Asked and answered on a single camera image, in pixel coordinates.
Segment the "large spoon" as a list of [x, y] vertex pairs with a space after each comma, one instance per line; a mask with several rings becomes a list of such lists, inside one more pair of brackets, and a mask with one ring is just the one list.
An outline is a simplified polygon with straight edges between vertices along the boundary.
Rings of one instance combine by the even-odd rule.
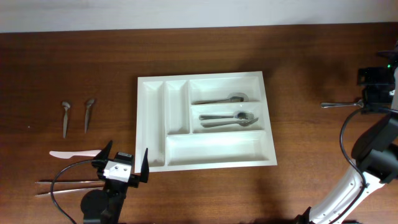
[[244, 93], [231, 93], [227, 98], [220, 100], [202, 100], [193, 102], [194, 105], [204, 105], [204, 104], [212, 104], [212, 103], [239, 103], [239, 102], [247, 102], [249, 97]]
[[344, 102], [344, 103], [336, 103], [336, 102], [327, 103], [327, 102], [323, 102], [323, 103], [320, 103], [320, 106], [322, 108], [334, 108], [334, 107], [344, 107], [344, 106], [358, 106], [360, 108], [363, 108], [364, 107], [364, 103], [363, 103], [362, 100], [358, 100], [357, 102], [353, 102], [353, 103], [347, 103], [347, 102]]

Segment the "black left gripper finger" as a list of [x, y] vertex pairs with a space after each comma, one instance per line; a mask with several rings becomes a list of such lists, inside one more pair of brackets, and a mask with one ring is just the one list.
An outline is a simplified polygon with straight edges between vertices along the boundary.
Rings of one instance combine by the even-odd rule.
[[100, 152], [94, 157], [94, 160], [107, 160], [109, 157], [109, 153], [111, 151], [113, 145], [113, 141], [110, 140], [110, 142], [105, 146], [104, 149], [100, 150]]
[[146, 148], [141, 165], [140, 182], [147, 183], [149, 180], [149, 173], [150, 172], [149, 172], [149, 162], [148, 162], [148, 148]]

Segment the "metal fork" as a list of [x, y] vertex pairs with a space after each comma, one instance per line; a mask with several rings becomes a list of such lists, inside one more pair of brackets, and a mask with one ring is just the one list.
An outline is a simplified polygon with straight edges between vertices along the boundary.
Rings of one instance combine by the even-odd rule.
[[250, 126], [254, 123], [256, 123], [259, 120], [259, 118], [254, 118], [254, 119], [250, 119], [250, 120], [246, 120], [246, 121], [225, 121], [225, 122], [219, 122], [219, 123], [206, 123], [206, 124], [202, 124], [202, 126], [204, 128], [214, 128], [217, 126], [226, 126], [226, 125], [230, 125], [230, 124], [238, 124], [240, 126], [246, 127], [246, 126]]
[[241, 119], [241, 120], [252, 120], [254, 115], [249, 112], [237, 111], [231, 115], [199, 115], [199, 120], [210, 120], [210, 119]]

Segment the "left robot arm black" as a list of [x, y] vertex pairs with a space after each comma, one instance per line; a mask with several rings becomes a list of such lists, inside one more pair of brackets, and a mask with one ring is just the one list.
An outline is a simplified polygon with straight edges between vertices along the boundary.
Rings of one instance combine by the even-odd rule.
[[80, 208], [84, 223], [117, 224], [128, 188], [137, 188], [141, 182], [149, 180], [148, 151], [144, 153], [141, 174], [136, 175], [131, 173], [133, 155], [118, 152], [114, 159], [108, 157], [112, 145], [110, 141], [91, 162], [99, 180], [104, 181], [104, 187], [91, 190], [82, 198]]

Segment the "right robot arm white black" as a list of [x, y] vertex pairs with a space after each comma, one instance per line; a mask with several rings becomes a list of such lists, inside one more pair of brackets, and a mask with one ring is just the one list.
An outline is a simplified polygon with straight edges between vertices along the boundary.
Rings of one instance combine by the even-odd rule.
[[[297, 215], [295, 223], [344, 223], [366, 197], [397, 178], [397, 49], [380, 51], [378, 56], [386, 58], [388, 64], [358, 70], [362, 99], [340, 131], [340, 149], [349, 169], [326, 198]], [[348, 154], [343, 136], [358, 113], [379, 113], [383, 117], [358, 138]]]

